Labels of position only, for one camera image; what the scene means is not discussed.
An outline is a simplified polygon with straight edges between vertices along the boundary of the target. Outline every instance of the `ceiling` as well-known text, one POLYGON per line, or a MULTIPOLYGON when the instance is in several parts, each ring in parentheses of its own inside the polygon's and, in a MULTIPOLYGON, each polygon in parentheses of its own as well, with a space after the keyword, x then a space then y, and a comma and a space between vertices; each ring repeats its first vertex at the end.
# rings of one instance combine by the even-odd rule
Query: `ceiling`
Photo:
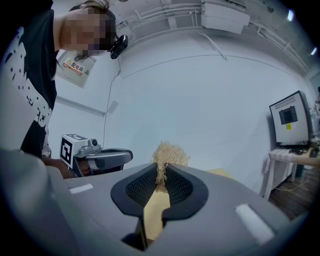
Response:
MULTIPOLYGON (((288 8, 278 0, 231 0, 245 4, 245 13, 250 21, 258 22, 270 31, 280 36, 304 62, 311 67, 318 61, 312 56, 314 43, 296 18, 292 22, 287 20, 288 8)), ((65 12, 70 7, 82 3, 82 0, 53 0, 52 8, 56 12, 65 12)), ((109 0, 110 9, 116 16, 118 34, 129 36, 129 44, 138 43, 156 33, 168 32, 173 29, 192 28, 201 26, 201 0, 109 0), (173 5, 177 11, 165 12, 162 6, 173 5)))

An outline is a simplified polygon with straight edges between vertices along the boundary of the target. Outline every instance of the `white table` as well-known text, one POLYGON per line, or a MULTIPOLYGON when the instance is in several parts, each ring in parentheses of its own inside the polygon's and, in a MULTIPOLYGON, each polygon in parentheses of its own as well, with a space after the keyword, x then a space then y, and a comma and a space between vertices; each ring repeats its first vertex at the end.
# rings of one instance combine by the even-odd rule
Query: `white table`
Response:
POLYGON ((264 173, 269 172, 268 182, 264 193, 264 199, 269 199, 272 190, 276 161, 293 163, 292 174, 290 178, 291 182, 293 182, 295 179, 297 165, 313 166, 320 168, 320 156, 318 155, 318 157, 310 157, 311 150, 312 148, 310 147, 306 153, 298 155, 295 153, 289 153, 290 149, 276 148, 269 153, 269 157, 264 170, 264 173))

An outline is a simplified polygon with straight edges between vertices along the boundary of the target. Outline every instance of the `ceiling light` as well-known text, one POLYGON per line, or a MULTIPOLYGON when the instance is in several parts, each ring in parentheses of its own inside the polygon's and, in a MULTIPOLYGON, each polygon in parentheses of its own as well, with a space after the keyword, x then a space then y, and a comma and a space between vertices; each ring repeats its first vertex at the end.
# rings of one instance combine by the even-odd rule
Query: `ceiling light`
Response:
POLYGON ((313 51, 311 52, 311 55, 315 55, 316 52, 317 52, 318 48, 317 47, 314 47, 313 51))
POLYGON ((288 17, 287 17, 287 19, 290 21, 290 22, 292 22, 292 20, 294 19, 294 12, 292 11, 292 10, 289 10, 289 12, 288 12, 288 17))

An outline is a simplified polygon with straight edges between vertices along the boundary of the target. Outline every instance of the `table leg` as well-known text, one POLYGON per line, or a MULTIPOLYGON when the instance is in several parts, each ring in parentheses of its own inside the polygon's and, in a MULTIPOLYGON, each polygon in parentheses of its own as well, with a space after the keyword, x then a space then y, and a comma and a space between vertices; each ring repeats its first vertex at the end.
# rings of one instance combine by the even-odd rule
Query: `table leg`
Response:
POLYGON ((297 164, 294 163, 294 164, 292 165, 292 173, 291 173, 291 178, 290 178, 290 181, 291 181, 291 182, 294 182, 295 177, 296 177, 296 172, 297 172, 297 164))
POLYGON ((265 189, 265 193, 264 193, 264 199, 267 201, 270 197, 272 185, 274 183, 274 172, 275 172, 275 160, 271 159, 270 168, 269 168, 268 183, 266 185, 266 189, 265 189))

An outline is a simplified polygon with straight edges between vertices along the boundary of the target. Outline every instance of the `black headset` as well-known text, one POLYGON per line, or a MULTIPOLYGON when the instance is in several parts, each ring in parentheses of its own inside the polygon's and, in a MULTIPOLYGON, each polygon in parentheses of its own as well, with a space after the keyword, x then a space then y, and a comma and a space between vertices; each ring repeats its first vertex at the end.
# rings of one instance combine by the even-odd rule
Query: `black headset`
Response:
MULTIPOLYGON (((111 19, 116 22, 116 16, 110 10, 108 10, 108 14, 110 15, 111 19)), ((113 46, 110 50, 107 50, 110 52, 110 57, 113 60, 118 58, 119 55, 128 47, 128 36, 123 34, 122 36, 118 37, 117 32, 115 32, 115 37, 116 39, 114 40, 113 46)))

